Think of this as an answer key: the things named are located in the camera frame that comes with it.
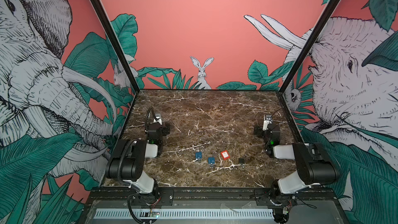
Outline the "red padlock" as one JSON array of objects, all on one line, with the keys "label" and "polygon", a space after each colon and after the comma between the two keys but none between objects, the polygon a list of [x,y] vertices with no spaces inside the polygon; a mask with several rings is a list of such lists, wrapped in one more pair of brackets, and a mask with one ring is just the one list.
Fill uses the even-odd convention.
[{"label": "red padlock", "polygon": [[222,157],[222,159],[223,160],[228,160],[228,159],[230,159],[230,154],[229,154],[229,152],[227,151],[227,150],[225,150],[225,151],[222,151],[221,153],[220,153],[220,155],[221,155],[221,157]]}]

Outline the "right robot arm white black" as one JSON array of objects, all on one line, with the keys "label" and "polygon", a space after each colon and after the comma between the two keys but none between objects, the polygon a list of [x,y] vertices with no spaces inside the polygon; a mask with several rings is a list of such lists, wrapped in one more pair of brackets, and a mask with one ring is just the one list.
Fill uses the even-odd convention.
[{"label": "right robot arm white black", "polygon": [[254,127],[254,135],[262,138],[266,154],[275,159],[295,161],[296,170],[290,175],[273,181],[270,189],[257,199],[269,199],[273,205],[281,206],[303,189],[328,185],[339,179],[340,173],[321,143],[280,144],[280,127],[268,123]]}]

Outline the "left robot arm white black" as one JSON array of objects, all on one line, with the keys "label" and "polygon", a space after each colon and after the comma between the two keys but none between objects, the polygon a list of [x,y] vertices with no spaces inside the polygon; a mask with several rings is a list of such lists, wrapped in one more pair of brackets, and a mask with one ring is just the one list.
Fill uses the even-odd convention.
[{"label": "left robot arm white black", "polygon": [[155,205],[161,198],[155,179],[144,171],[146,158],[156,158],[162,152],[163,137],[169,135],[170,125],[149,124],[147,138],[119,140],[105,169],[105,177],[136,192],[147,205]]}]

